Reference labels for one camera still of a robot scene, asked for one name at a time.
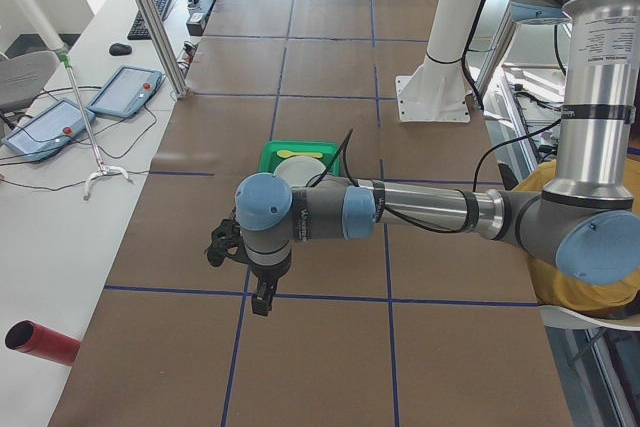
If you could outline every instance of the tile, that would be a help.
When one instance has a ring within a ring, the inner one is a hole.
[[[290,36],[371,39],[369,0],[295,0]]]
[[[198,94],[275,95],[285,41],[203,37],[187,85]]]
[[[314,240],[292,248],[291,270],[278,283],[278,293],[387,297],[382,226],[366,239]],[[251,282],[255,290],[256,280]]]
[[[370,41],[290,40],[283,95],[375,97]]]
[[[438,0],[373,0],[376,39],[427,40]]]
[[[252,174],[274,109],[274,97],[190,96],[174,109],[151,170]]]
[[[103,292],[49,426],[217,424],[240,302]]]
[[[379,129],[374,100],[281,98],[274,139],[342,142],[349,129],[349,170],[380,177]]]
[[[276,298],[245,309],[227,427],[393,425],[385,303]]]
[[[422,65],[426,42],[376,42],[378,92],[381,97],[396,97],[396,77],[413,75]]]
[[[209,265],[211,231],[234,206],[242,177],[150,175],[107,285],[242,291],[246,267]]]
[[[476,109],[470,111],[468,124],[400,122],[395,101],[381,101],[380,109],[380,149],[387,179],[471,181],[480,157],[491,147],[482,112]],[[498,161],[491,154],[479,180],[500,179]]]
[[[535,308],[393,310],[402,425],[573,425]]]
[[[217,0],[204,35],[286,37],[293,0]]]
[[[526,254],[508,244],[392,225],[389,252],[394,298],[536,302]]]

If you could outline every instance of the warning label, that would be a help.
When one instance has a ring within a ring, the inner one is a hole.
[[[573,28],[571,62],[582,65],[630,64],[640,49],[640,17],[610,17]]]

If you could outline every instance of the yellow utensil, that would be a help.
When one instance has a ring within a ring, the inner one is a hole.
[[[281,159],[288,159],[289,157],[313,157],[314,159],[321,159],[323,154],[321,152],[293,152],[292,150],[278,150],[276,155]]]

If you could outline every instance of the white desk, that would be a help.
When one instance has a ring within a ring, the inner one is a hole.
[[[175,0],[164,22],[176,55],[185,40],[186,0]],[[70,52],[79,85],[102,85],[120,65],[162,70],[150,40],[127,41],[137,11],[134,0],[108,0]],[[111,57],[109,45],[125,42],[131,55]],[[68,87],[67,74],[58,68],[47,89]],[[88,101],[93,92],[86,92]],[[71,92],[58,97],[73,99]],[[43,97],[30,113],[51,105]],[[130,171],[148,170],[174,105],[166,81],[147,105],[158,123],[121,160],[105,162]],[[97,119],[95,130],[112,123]],[[152,122],[144,110],[137,116],[98,135],[99,144],[113,154],[122,153]],[[0,158],[14,155],[0,148]],[[89,146],[67,146],[41,164],[0,167],[6,180],[58,187],[83,181],[96,170]],[[122,177],[102,179],[92,188],[88,202],[82,186],[60,192],[32,191],[0,183],[0,333],[21,320],[33,320],[70,336],[82,338],[104,280],[142,187],[144,175],[133,183]],[[42,427],[47,424],[62,392],[70,368],[29,355],[0,349],[0,424]]]

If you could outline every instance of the keyboard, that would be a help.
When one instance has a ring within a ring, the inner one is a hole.
[[[156,4],[156,9],[158,10],[158,15],[162,20],[167,18],[169,15],[169,6],[171,5],[171,0],[153,0]],[[144,23],[144,19],[142,18],[142,13],[138,12],[135,20],[133,21],[133,25],[131,26],[131,30],[129,31],[129,35],[127,35],[127,39],[129,40],[146,40],[150,39],[149,31],[147,30],[147,26]]]

